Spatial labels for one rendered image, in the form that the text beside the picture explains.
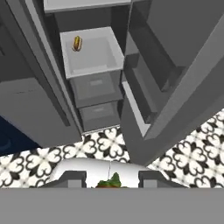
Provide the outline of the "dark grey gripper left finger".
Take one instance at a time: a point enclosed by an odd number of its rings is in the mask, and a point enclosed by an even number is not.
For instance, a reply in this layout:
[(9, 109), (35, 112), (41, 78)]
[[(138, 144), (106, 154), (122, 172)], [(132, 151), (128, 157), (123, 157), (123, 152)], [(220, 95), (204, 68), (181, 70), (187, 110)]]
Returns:
[(65, 171), (59, 179), (44, 185), (44, 188), (86, 188), (85, 171)]

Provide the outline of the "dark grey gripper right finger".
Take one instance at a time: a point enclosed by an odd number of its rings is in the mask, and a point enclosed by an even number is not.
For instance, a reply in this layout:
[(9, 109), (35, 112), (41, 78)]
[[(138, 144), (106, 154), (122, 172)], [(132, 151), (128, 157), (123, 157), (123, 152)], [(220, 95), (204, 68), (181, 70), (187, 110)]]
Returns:
[(160, 171), (139, 171), (139, 188), (185, 188), (184, 185), (167, 180)]

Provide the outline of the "strawberry with green leaves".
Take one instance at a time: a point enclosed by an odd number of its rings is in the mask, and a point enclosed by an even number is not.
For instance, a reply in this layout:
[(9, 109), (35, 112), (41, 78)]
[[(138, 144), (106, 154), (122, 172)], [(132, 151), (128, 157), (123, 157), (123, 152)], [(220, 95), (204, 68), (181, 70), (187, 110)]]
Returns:
[(117, 172), (108, 180), (100, 180), (96, 188), (124, 188), (120, 181), (120, 176)]

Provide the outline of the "small grey fridge drawer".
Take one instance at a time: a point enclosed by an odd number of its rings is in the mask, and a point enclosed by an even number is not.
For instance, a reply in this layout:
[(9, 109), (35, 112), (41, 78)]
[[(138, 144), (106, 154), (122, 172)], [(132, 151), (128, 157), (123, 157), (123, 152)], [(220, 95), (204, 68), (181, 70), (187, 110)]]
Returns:
[(116, 101), (81, 108), (80, 115), (85, 132), (107, 128), (120, 123)]

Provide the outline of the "large grey fridge drawer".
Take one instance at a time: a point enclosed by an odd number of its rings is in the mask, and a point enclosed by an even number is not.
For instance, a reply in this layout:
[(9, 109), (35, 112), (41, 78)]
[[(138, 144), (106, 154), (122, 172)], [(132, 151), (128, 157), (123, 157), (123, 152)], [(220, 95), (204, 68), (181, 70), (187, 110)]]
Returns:
[(121, 71), (94, 73), (72, 78), (69, 82), (77, 108), (122, 99)]

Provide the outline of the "plain grey fridge door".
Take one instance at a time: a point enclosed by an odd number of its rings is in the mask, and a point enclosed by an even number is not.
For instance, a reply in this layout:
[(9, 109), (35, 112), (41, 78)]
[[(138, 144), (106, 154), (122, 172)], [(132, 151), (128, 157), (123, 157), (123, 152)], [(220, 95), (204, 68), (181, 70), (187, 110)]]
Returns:
[(0, 0), (0, 116), (37, 147), (81, 140), (36, 0)]

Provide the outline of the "grey fridge door with bins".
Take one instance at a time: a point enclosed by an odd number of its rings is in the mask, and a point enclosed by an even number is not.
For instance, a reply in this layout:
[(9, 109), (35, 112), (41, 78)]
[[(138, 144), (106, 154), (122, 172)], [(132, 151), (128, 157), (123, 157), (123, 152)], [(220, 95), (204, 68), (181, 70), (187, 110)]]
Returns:
[(224, 0), (132, 0), (121, 128), (132, 163), (148, 165), (224, 107)]

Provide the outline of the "white fridge shelf tray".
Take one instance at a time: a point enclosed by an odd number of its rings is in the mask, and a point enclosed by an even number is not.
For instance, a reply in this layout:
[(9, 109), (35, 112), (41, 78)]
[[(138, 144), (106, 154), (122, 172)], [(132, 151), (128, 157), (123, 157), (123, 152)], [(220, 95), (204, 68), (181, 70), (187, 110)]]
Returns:
[[(59, 35), (67, 79), (123, 69), (123, 52), (110, 26)], [(73, 50), (76, 36), (82, 38), (78, 52)]]

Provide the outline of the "grey fridge body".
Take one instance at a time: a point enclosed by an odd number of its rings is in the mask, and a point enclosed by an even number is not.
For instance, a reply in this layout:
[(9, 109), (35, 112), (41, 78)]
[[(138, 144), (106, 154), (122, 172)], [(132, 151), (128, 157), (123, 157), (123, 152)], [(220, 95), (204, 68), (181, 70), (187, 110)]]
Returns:
[[(60, 43), (60, 33), (110, 26), (115, 34), (116, 40), (121, 47), (122, 54), (124, 56), (130, 4), (95, 9), (70, 10), (54, 13), (45, 13), (44, 0), (36, 0), (36, 5), (38, 6), (38, 14), (40, 15), (40, 21), (45, 31), (47, 41), (50, 43), (52, 55), (55, 57), (59, 70), (62, 72), (63, 77), (66, 81), (68, 93), (72, 99), (74, 110), (77, 113), (79, 124), (81, 126), (81, 133), (84, 133), (85, 131), (83, 129), (80, 112), (80, 109), (82, 108), (76, 107), (74, 92), (69, 82), (71, 79), (66, 78)], [(119, 117), (120, 107), (123, 101), (121, 80), (120, 89), (122, 92), (122, 99), (113, 101), (117, 102)]]

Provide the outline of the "white glass fridge shelf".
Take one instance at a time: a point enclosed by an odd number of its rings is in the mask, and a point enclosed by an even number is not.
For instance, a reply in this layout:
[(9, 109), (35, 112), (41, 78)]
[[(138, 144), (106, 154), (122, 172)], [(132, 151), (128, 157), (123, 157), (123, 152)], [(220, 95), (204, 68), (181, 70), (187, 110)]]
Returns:
[(44, 0), (45, 13), (77, 11), (130, 4), (131, 0)]

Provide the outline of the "white rounded object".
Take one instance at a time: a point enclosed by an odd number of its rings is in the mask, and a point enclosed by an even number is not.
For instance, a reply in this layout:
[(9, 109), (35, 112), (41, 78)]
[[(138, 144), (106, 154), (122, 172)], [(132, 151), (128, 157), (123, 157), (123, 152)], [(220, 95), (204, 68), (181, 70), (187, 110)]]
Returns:
[(166, 177), (161, 171), (155, 171), (139, 164), (129, 164), (89, 157), (73, 157), (61, 160), (52, 170), (50, 181), (58, 180), (66, 171), (86, 172), (87, 188), (96, 187), (100, 180), (108, 180), (117, 172), (122, 186), (138, 188), (139, 172), (148, 172), (153, 179)]

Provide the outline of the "white-edged door bin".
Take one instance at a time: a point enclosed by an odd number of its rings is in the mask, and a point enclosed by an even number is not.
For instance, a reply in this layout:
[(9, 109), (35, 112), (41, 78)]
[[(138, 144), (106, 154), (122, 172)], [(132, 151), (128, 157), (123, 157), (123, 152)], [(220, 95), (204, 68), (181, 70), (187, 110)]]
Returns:
[(144, 122), (144, 119), (140, 113), (138, 106), (137, 106), (137, 102), (136, 102), (135, 97), (131, 91), (129, 83), (127, 81), (123, 81), (122, 86), (124, 88), (124, 92), (125, 92), (128, 100), (129, 100), (129, 104), (131, 106), (132, 112), (136, 119), (137, 126), (141, 132), (142, 137), (144, 137), (146, 135), (150, 125)]

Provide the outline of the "dark blue cupboard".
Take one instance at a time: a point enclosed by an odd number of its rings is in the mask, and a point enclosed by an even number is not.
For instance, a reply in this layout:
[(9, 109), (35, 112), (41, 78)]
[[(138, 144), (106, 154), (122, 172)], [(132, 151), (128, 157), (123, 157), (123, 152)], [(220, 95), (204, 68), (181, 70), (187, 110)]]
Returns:
[(0, 156), (38, 147), (36, 142), (0, 116)]

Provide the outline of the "hot dog in bun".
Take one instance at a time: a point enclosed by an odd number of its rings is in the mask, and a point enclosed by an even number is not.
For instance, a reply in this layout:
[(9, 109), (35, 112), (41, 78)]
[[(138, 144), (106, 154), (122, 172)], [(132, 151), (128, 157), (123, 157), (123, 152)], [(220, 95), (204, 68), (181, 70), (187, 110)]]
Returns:
[(73, 50), (78, 52), (82, 46), (82, 38), (80, 36), (76, 36), (73, 40)]

